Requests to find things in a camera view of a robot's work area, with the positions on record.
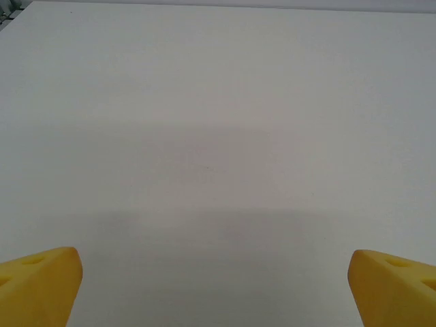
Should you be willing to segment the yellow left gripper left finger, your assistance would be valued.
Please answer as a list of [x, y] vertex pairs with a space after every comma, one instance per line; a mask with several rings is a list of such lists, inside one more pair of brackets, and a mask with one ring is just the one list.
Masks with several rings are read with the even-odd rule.
[[82, 281], [73, 247], [1, 263], [2, 326], [66, 326]]

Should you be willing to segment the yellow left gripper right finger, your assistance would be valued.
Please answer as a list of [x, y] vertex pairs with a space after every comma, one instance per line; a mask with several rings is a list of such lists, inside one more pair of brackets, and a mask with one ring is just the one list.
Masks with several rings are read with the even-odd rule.
[[434, 326], [435, 267], [356, 250], [348, 283], [364, 326]]

